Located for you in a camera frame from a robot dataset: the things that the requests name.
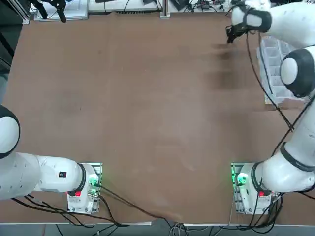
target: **floor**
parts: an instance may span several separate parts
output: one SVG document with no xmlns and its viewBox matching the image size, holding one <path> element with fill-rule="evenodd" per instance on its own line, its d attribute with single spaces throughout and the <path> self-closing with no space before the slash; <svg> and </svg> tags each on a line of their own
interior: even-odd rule
<svg viewBox="0 0 315 236">
<path fill-rule="evenodd" d="M 75 227 L 70 225 L 59 225 L 60 231 L 64 236 L 92 236 L 97 233 L 98 230 L 107 227 L 107 225 L 96 225 L 92 229 L 85 229 L 82 227 Z M 191 229 L 198 229 L 203 227 L 190 227 Z M 190 236 L 207 236 L 209 234 L 211 227 L 200 232 L 190 232 Z M 218 227 L 214 227 L 212 233 L 215 233 L 218 230 Z M 279 226 L 274 227 L 274 229 L 267 233 L 268 236 L 312 236 L 314 235 L 314 227 L 295 227 L 295 226 Z M 106 236 L 110 233 L 111 230 L 104 231 L 100 235 Z M 1 225 L 0 226 L 0 235 L 1 236 L 11 236 L 11 235 L 23 235 L 28 233 L 33 236 L 58 236 L 60 235 L 56 225 Z M 153 222 L 151 226 L 139 226 L 131 225 L 127 228 L 120 228 L 115 231 L 114 236 L 168 236 L 169 228 L 165 223 L 161 221 Z M 232 230 L 222 230 L 219 236 L 253 236 L 258 235 L 252 231 L 232 231 Z"/>
</svg>

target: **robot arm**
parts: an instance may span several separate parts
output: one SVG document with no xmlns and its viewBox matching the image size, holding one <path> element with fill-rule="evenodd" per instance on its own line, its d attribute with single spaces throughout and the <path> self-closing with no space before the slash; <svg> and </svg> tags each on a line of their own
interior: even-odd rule
<svg viewBox="0 0 315 236">
<path fill-rule="evenodd" d="M 67 192 L 68 209 L 91 213 L 99 177 L 90 164 L 67 158 L 15 152 L 20 139 L 16 116 L 0 105 L 0 200 L 32 191 Z"/>
<path fill-rule="evenodd" d="M 312 18 L 315 5 L 297 2 L 269 7 L 260 0 L 237 2 L 232 11 L 232 25 L 226 28 L 228 43 L 250 30 L 257 30 L 298 48 L 284 58 L 280 67 L 281 80 L 296 97 L 313 95 L 315 22 Z M 256 212 L 260 213 L 269 205 L 271 192 L 311 189 L 315 184 L 314 170 L 315 103 L 301 117 L 291 139 L 275 155 L 264 162 L 242 167 L 241 178 L 237 179 L 245 213 L 252 214 L 257 195 L 262 198 Z"/>
</svg>

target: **wooden tabletop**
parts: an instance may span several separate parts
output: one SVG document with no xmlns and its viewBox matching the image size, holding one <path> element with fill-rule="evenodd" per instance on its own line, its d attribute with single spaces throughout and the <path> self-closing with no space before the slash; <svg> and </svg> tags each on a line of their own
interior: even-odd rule
<svg viewBox="0 0 315 236">
<path fill-rule="evenodd" d="M 102 162 L 103 184 L 147 211 L 228 223 L 231 162 L 267 159 L 286 131 L 264 105 L 245 37 L 226 44 L 229 24 L 220 14 L 113 13 L 23 26 L 4 103 L 21 123 L 17 150 Z M 256 46 L 252 35 L 254 58 Z M 66 206 L 65 194 L 39 196 Z M 106 199 L 119 222 L 152 220 Z M 3 223 L 64 222 L 10 200 L 0 207 Z M 314 207 L 288 194 L 277 223 L 311 225 Z M 248 218 L 233 210 L 232 222 Z"/>
</svg>

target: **clear plastic bin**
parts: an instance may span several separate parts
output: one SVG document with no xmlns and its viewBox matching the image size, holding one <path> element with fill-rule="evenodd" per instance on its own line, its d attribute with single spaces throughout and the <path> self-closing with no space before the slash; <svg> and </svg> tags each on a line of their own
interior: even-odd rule
<svg viewBox="0 0 315 236">
<path fill-rule="evenodd" d="M 268 95 L 273 99 L 276 104 L 281 103 L 285 99 L 291 100 L 304 100 L 305 98 L 295 97 L 291 91 L 289 91 L 283 84 L 280 78 L 280 66 L 281 62 L 291 51 L 295 50 L 291 45 L 279 41 L 272 37 L 265 37 L 261 41 L 261 51 L 263 59 L 266 65 L 268 79 L 270 83 L 270 89 L 268 86 L 267 76 L 262 64 L 262 60 L 257 48 L 257 58 L 259 62 L 260 79 L 263 87 Z M 265 95 L 265 103 L 271 104 L 267 96 Z"/>
</svg>

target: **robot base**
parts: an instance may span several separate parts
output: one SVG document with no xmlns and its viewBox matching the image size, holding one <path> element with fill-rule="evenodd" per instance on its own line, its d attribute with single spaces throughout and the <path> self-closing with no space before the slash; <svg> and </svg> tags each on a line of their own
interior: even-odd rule
<svg viewBox="0 0 315 236">
<path fill-rule="evenodd" d="M 255 215 L 261 215 L 271 203 L 271 194 L 264 196 L 263 193 L 257 193 L 251 178 L 253 166 L 254 163 L 231 163 L 234 201 L 238 213 L 252 215 L 258 194 Z"/>
<path fill-rule="evenodd" d="M 93 184 L 101 185 L 102 163 L 82 163 L 86 170 L 86 182 L 81 192 L 76 192 L 75 196 L 67 194 L 68 211 L 91 214 L 99 212 L 100 187 Z"/>
</svg>

